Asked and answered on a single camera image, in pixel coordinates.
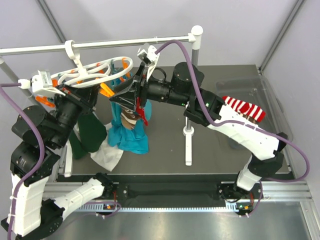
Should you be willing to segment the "red snowflake sock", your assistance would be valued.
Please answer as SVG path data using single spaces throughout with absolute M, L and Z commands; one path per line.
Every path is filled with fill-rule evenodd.
M 139 117 L 142 119 L 143 123 L 145 126 L 148 126 L 149 123 L 146 119 L 146 115 L 145 115 L 145 109 L 144 107 L 141 105 L 141 100 L 139 97 L 136 98 L 136 108 L 135 108 L 135 112 L 139 115 Z

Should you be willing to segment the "brown striped sock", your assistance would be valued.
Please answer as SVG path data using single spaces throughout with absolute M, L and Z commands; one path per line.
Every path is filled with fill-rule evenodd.
M 121 124 L 128 130 L 133 130 L 140 119 L 136 113 L 123 109 L 120 114 Z

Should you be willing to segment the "white round clip hanger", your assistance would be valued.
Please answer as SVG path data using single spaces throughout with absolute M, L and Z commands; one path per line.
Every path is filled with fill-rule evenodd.
M 113 57 L 83 65 L 80 52 L 76 50 L 74 43 L 74 40 L 66 41 L 64 49 L 69 59 L 75 63 L 76 68 L 52 74 L 51 78 L 57 80 L 58 85 L 64 84 L 79 89 L 88 88 L 119 79 L 128 74 L 134 66 L 132 58 L 127 56 Z M 117 61 L 125 62 L 128 66 L 120 72 L 112 74 L 111 64 Z

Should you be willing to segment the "red white striped sock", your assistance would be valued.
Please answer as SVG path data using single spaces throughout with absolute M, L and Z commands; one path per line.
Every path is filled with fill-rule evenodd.
M 239 100 L 230 96 L 223 96 L 222 99 L 234 111 L 254 124 L 260 123 L 266 116 L 266 112 L 260 106 L 253 103 Z

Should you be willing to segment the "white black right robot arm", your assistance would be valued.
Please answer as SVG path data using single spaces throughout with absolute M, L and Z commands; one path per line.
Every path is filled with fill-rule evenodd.
M 251 107 L 244 112 L 239 100 L 221 98 L 201 88 L 205 75 L 193 64 L 178 63 L 170 81 L 144 75 L 141 65 L 134 76 L 115 87 L 110 101 L 145 118 L 144 107 L 148 100 L 176 106 L 186 106 L 184 116 L 191 122 L 202 125 L 229 137 L 251 152 L 249 161 L 238 173 L 233 192 L 245 198 L 262 178 L 274 175 L 283 164 L 281 153 L 286 146 L 287 135 L 264 131 L 250 122 Z

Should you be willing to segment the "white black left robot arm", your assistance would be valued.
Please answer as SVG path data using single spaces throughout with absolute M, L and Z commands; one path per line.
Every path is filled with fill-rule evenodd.
M 43 198 L 53 166 L 60 160 L 55 150 L 65 147 L 77 120 L 94 110 L 99 94 L 98 86 L 59 85 L 58 90 L 61 94 L 53 98 L 53 111 L 39 105 L 16 108 L 18 118 L 11 130 L 21 138 L 21 143 L 11 155 L 10 212 L 0 223 L 9 238 L 44 239 L 83 205 L 114 195 L 112 180 L 105 173 L 97 173 L 67 194 Z

